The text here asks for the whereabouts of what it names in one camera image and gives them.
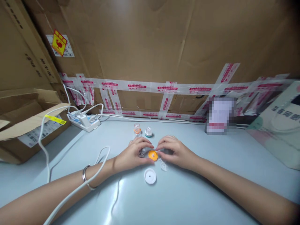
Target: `light blue table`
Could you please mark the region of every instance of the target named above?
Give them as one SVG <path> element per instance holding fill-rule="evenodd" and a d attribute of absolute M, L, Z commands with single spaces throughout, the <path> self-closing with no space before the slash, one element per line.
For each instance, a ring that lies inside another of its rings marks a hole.
<path fill-rule="evenodd" d="M 91 133 L 74 126 L 68 128 L 46 146 L 50 167 L 56 164 L 51 180 L 93 164 L 99 150 L 106 145 L 111 146 L 108 158 L 118 155 L 133 137 L 134 123 L 109 118 Z M 287 168 L 244 130 L 230 136 L 207 136 L 204 126 L 199 125 L 140 124 L 142 130 L 152 127 L 154 137 L 150 141 L 155 147 L 161 137 L 175 135 L 199 156 L 300 203 L 300 172 Z M 157 161 L 155 166 L 138 167 L 109 178 L 54 224 L 256 224 L 204 178 L 170 164 L 167 166 L 168 171 L 162 171 Z M 157 174 L 157 182 L 152 186 L 143 178 L 148 167 Z M 19 166 L 0 163 L 0 173 L 2 207 L 45 184 L 44 153 L 40 151 Z"/>

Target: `white power strip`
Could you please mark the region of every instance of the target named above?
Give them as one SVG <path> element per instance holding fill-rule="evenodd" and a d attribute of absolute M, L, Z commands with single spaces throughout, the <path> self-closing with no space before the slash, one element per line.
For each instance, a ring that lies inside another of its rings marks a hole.
<path fill-rule="evenodd" d="M 101 124 L 100 120 L 95 119 L 96 116 L 94 115 L 87 116 L 84 114 L 78 114 L 75 116 L 76 113 L 76 111 L 68 113 L 70 122 L 86 132 L 91 132 L 92 130 L 97 129 Z"/>

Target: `person's hand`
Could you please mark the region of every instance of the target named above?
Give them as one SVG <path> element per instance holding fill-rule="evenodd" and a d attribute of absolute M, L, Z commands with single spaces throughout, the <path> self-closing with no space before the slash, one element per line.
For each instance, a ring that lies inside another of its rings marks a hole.
<path fill-rule="evenodd" d="M 192 170 L 193 162 L 198 156 L 182 144 L 175 136 L 167 135 L 163 137 L 158 142 L 155 150 L 158 151 L 163 148 L 170 149 L 174 152 L 173 155 L 168 155 L 160 151 L 157 152 L 163 160 L 176 164 L 184 169 Z"/>
<path fill-rule="evenodd" d="M 133 169 L 144 164 L 154 164 L 152 159 L 138 156 L 138 152 L 146 147 L 154 148 L 151 142 L 144 137 L 136 137 L 130 141 L 128 147 L 116 157 L 115 166 L 118 167 L 118 171 Z"/>

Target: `orange lid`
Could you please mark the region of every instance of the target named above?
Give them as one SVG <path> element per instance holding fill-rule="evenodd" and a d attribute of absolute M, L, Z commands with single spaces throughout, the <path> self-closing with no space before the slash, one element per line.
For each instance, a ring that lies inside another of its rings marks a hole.
<path fill-rule="evenodd" d="M 157 159 L 158 159 L 158 154 L 157 154 L 157 152 L 156 151 L 149 151 L 149 153 L 148 153 L 148 157 L 150 158 L 150 159 L 152 159 L 153 161 L 156 161 Z"/>

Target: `bangle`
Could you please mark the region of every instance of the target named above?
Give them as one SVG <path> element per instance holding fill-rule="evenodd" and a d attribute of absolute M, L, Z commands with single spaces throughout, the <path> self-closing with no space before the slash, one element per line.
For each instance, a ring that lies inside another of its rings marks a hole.
<path fill-rule="evenodd" d="M 89 168 L 91 165 L 87 165 L 84 169 L 83 169 L 83 172 L 82 172 L 82 179 L 83 179 L 83 182 L 86 182 L 87 179 L 85 177 L 85 171 L 87 170 L 87 168 Z M 87 184 L 88 188 L 91 190 L 91 191 L 94 191 L 96 190 L 97 187 L 91 187 L 89 184 Z"/>

